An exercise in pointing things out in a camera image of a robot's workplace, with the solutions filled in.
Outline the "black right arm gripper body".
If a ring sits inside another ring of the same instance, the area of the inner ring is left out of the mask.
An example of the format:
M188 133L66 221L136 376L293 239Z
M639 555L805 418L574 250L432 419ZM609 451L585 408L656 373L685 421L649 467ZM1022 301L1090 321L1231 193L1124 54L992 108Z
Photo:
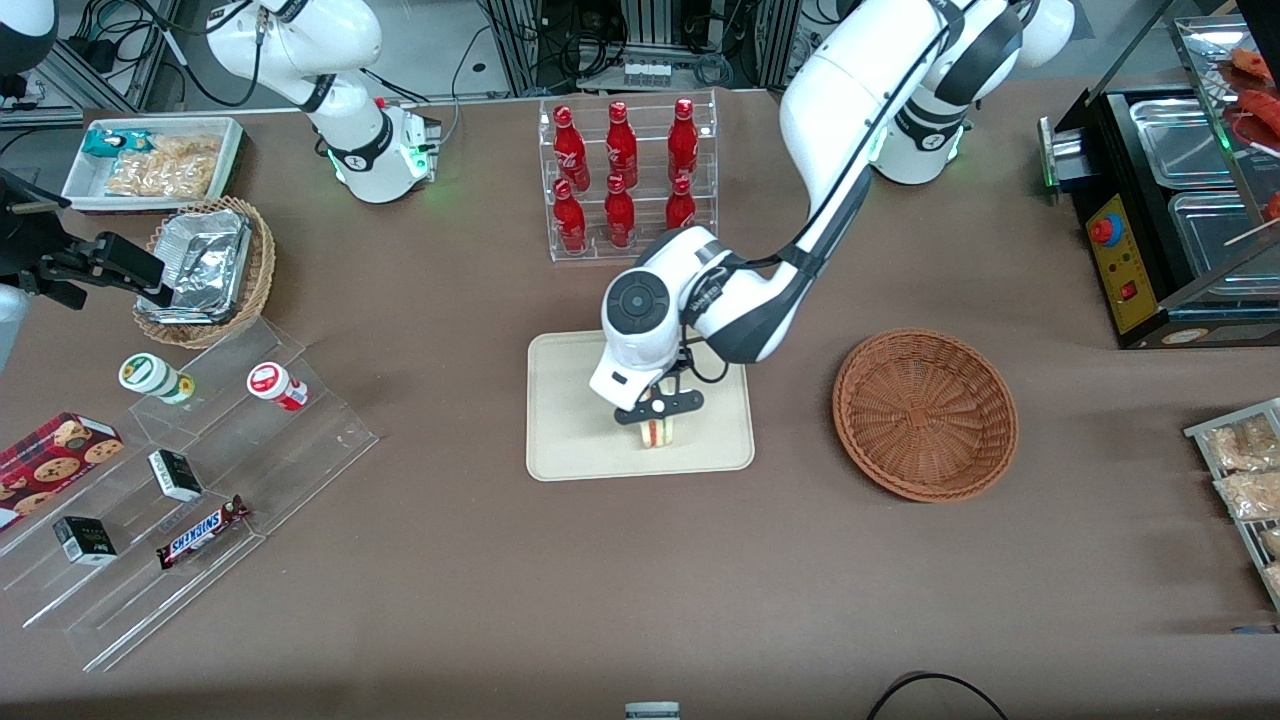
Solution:
M97 284L84 241L68 233L59 211L70 201L1 172L3 283L31 296L46 296L72 310L84 306L83 284Z

